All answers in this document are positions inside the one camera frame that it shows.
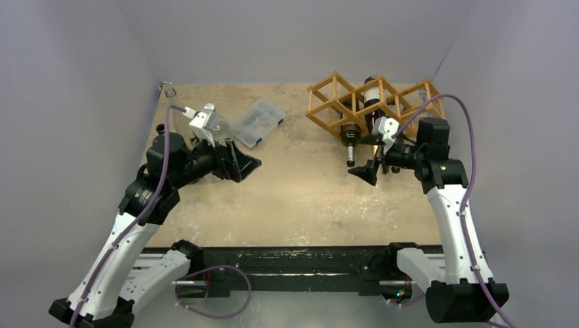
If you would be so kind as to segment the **clear tall glass bottle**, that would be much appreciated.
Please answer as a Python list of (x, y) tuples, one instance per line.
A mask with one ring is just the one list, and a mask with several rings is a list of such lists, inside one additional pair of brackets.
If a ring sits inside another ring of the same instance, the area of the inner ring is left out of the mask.
[(169, 101), (174, 101), (178, 98), (178, 93), (173, 87), (167, 87), (164, 91), (166, 99)]

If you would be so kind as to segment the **clear squat glass bottle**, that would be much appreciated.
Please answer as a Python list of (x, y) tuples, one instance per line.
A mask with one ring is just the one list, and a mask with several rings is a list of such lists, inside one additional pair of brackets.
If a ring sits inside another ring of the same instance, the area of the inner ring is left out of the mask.
[(217, 113), (213, 103), (206, 103), (203, 106), (203, 112), (207, 116), (203, 129), (206, 132), (208, 141), (210, 141), (213, 146), (225, 146), (227, 141), (234, 140), (230, 123), (226, 118)]

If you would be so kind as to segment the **green bottle cream label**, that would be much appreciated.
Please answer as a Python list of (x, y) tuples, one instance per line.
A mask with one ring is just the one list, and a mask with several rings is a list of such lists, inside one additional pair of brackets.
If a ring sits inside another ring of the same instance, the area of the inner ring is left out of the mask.
[(155, 127), (156, 134), (158, 136), (165, 134), (165, 125), (164, 124), (157, 124)]

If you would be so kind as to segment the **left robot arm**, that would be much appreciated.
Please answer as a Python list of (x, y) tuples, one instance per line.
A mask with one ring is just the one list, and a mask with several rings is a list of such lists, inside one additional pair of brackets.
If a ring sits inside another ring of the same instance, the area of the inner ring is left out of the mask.
[(181, 240), (159, 262), (130, 278), (143, 248), (180, 201), (179, 190), (212, 174), (242, 182), (261, 161), (232, 139), (188, 148), (174, 132), (160, 133), (146, 152), (119, 204), (110, 235), (77, 289), (55, 300), (49, 314), (71, 327), (130, 327), (136, 315), (170, 282), (196, 279), (207, 268), (200, 248)]

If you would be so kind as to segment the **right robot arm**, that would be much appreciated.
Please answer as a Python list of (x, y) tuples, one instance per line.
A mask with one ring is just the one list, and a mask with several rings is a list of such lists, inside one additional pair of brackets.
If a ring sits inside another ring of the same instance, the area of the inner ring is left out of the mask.
[(440, 118), (421, 118), (414, 144), (398, 141), (397, 120), (379, 118), (361, 143), (378, 146), (372, 160), (349, 173), (376, 185), (379, 167), (410, 169), (421, 182), (442, 241), (440, 268), (418, 247), (403, 247), (383, 260), (385, 273), (410, 277), (424, 294), (435, 323), (488, 323), (509, 299), (498, 283), (473, 230), (469, 181), (461, 161), (449, 157), (450, 127)]

